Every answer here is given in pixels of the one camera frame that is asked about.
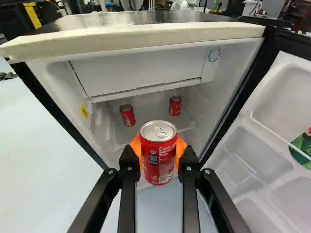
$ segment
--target mini fridge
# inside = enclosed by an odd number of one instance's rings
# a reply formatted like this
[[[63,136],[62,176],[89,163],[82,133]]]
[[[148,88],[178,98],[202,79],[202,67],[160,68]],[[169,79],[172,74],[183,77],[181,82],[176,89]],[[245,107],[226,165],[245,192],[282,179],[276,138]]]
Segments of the mini fridge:
[[[145,122],[166,120],[200,167],[216,172],[251,232],[311,232],[311,38],[199,12],[161,14],[66,16],[0,51],[103,169],[119,169]],[[169,114],[174,94],[179,116]],[[132,127],[119,112],[126,103]],[[137,190],[149,186],[141,175]]]

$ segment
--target green bottle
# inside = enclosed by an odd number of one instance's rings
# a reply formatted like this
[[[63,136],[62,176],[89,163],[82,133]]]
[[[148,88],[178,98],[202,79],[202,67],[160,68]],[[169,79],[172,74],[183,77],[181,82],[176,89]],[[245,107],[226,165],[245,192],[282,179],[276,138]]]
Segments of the green bottle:
[[[217,10],[218,0],[214,0],[213,10]]]
[[[306,158],[294,148],[289,146],[288,149],[294,159],[305,168],[311,169],[311,128],[297,137],[294,141],[291,142],[291,144],[300,149],[307,156]]]

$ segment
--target can lid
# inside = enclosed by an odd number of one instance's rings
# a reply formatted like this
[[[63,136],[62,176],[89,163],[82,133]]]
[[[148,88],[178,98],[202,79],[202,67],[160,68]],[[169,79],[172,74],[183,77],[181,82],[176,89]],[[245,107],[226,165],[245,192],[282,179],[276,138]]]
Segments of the can lid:
[[[149,121],[140,129],[141,136],[152,142],[166,142],[172,139],[176,133],[176,127],[164,120]]]
[[[181,101],[181,96],[179,96],[179,95],[172,95],[171,96],[171,100],[173,100],[173,101]]]
[[[130,104],[124,104],[124,105],[120,106],[120,111],[121,112],[129,111],[129,110],[132,110],[132,109],[133,109],[133,107]]]

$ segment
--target pull tab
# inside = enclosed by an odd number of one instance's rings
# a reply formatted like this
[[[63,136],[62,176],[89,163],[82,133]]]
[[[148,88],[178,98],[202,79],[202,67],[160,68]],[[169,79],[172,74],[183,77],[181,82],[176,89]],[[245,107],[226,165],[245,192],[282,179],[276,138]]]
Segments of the pull tab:
[[[161,127],[158,127],[158,126],[155,127],[154,132],[159,137],[166,137],[167,136],[167,133]]]

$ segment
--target barcode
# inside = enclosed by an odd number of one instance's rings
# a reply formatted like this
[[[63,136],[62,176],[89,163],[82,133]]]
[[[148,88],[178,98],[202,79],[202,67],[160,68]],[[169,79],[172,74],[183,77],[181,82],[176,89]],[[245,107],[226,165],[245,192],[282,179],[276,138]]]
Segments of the barcode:
[[[167,183],[173,176],[173,171],[166,175],[160,175],[159,177],[159,183]]]

